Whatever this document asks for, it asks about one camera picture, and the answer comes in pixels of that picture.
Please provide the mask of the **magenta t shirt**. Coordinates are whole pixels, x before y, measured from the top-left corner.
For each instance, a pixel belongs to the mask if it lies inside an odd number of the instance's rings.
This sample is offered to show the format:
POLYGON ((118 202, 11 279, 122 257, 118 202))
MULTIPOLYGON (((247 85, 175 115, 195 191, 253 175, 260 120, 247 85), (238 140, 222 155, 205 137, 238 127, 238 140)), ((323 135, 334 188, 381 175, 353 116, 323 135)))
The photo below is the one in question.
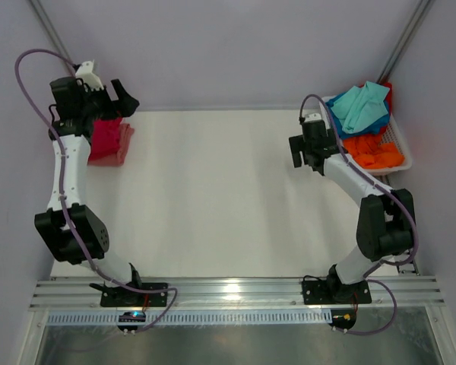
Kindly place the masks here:
POLYGON ((120 149, 120 124, 122 118, 98 119, 93 124, 89 161, 96 161, 116 154, 120 149))

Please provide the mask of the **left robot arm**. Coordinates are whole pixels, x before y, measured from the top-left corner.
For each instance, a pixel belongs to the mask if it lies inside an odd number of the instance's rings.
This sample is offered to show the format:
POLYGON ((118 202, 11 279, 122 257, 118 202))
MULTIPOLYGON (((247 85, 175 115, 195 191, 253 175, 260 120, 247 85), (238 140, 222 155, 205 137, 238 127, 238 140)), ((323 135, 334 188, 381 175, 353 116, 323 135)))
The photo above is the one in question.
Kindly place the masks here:
POLYGON ((132 264, 108 257, 109 232, 87 205, 87 163, 95 122, 132 116, 140 105, 120 80, 111 84, 115 99, 106 88, 93 87, 85 77, 51 82, 58 114, 48 125, 54 177, 49 203, 43 213, 35 215, 34 226, 57 262, 85 264, 118 287, 120 300, 134 306, 144 296, 143 285, 132 280, 138 274, 132 264))

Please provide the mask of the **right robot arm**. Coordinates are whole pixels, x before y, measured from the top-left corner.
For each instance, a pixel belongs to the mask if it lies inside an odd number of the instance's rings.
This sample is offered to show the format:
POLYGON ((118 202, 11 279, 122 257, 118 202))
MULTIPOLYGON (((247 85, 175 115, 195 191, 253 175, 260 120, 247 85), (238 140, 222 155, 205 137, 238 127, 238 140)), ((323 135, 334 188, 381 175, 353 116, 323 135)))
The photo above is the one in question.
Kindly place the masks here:
POLYGON ((370 303, 367 277, 390 259, 418 245, 413 196, 381 184, 359 167, 325 122, 302 122, 289 139, 294 167, 306 165, 332 180, 356 203, 356 246, 330 267, 326 278, 304 290, 306 303, 370 303))

